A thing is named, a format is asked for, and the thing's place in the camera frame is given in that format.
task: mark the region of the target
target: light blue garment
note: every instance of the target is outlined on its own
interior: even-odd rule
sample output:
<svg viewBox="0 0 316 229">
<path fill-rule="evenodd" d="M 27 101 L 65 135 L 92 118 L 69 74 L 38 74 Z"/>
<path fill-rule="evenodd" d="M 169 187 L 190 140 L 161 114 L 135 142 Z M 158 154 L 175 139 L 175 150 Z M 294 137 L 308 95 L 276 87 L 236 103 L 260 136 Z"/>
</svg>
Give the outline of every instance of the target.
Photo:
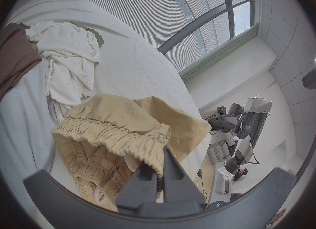
<svg viewBox="0 0 316 229">
<path fill-rule="evenodd" d="M 26 73 L 0 102 L 0 170 L 12 193 L 33 216 L 35 205 L 23 179 L 40 169 L 51 170 L 55 144 L 45 77 L 48 60 L 42 60 Z"/>
</svg>

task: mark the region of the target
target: drawstring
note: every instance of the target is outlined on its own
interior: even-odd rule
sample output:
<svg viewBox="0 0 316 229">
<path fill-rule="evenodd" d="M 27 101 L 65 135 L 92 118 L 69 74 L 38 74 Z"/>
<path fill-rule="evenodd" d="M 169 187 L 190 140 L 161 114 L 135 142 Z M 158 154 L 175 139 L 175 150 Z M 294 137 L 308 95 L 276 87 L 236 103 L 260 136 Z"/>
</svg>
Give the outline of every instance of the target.
<svg viewBox="0 0 316 229">
<path fill-rule="evenodd" d="M 94 200 L 97 204 L 99 205 L 104 205 L 107 203 L 107 199 L 104 197 L 101 201 L 100 201 L 100 198 L 99 198 L 99 195 L 100 195 L 100 188 L 99 187 L 96 187 L 95 188 L 95 191 L 94 191 Z"/>
</svg>

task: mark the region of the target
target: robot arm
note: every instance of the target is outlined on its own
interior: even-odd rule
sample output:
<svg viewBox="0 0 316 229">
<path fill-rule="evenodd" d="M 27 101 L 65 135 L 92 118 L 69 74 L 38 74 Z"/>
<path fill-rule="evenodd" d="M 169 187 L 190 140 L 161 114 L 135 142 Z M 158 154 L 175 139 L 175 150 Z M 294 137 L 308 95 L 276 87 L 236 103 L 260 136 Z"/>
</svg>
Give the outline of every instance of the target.
<svg viewBox="0 0 316 229">
<path fill-rule="evenodd" d="M 213 131 L 232 131 L 239 139 L 243 139 L 235 157 L 225 163 L 226 170 L 231 174 L 234 174 L 241 165 L 247 164 L 253 156 L 253 148 L 261 134 L 271 107 L 271 100 L 249 98 L 245 108 L 233 103 L 227 114 L 226 108 L 221 106 L 217 108 L 215 116 L 207 119 Z"/>
</svg>

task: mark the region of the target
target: floor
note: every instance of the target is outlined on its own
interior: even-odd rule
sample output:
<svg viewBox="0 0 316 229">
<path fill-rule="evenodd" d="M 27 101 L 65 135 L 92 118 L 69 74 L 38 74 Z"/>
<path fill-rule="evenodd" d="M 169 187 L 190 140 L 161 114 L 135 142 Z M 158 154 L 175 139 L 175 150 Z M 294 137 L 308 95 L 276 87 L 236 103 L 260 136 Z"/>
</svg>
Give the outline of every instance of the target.
<svg viewBox="0 0 316 229">
<path fill-rule="evenodd" d="M 201 165 L 201 171 L 202 171 L 202 179 L 201 177 L 198 178 L 198 176 L 195 177 L 194 183 L 199 188 L 200 192 L 203 193 L 203 188 L 206 193 L 204 193 L 206 203 L 208 201 L 208 198 L 210 197 L 211 189 L 212 189 L 212 183 L 213 183 L 213 176 L 214 176 L 214 166 L 211 164 L 210 158 L 208 154 L 206 154 L 203 163 Z"/>
</svg>

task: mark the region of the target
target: brown garment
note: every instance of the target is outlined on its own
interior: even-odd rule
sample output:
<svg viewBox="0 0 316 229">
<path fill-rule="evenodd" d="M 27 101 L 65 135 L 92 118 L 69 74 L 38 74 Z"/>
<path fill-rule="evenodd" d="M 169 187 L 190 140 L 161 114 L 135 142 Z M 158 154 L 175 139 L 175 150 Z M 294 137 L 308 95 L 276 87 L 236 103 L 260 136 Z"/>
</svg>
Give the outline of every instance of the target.
<svg viewBox="0 0 316 229">
<path fill-rule="evenodd" d="M 207 121 L 156 97 L 130 100 L 96 94 L 70 110 L 53 131 L 53 139 L 83 198 L 108 208 L 95 202 L 95 191 L 99 189 L 114 204 L 133 174 L 126 156 L 151 166 L 162 184 L 163 148 L 168 146 L 181 161 L 210 130 Z"/>
<path fill-rule="evenodd" d="M 41 60 L 25 30 L 15 23 L 7 25 L 0 36 L 0 100 Z"/>
</svg>

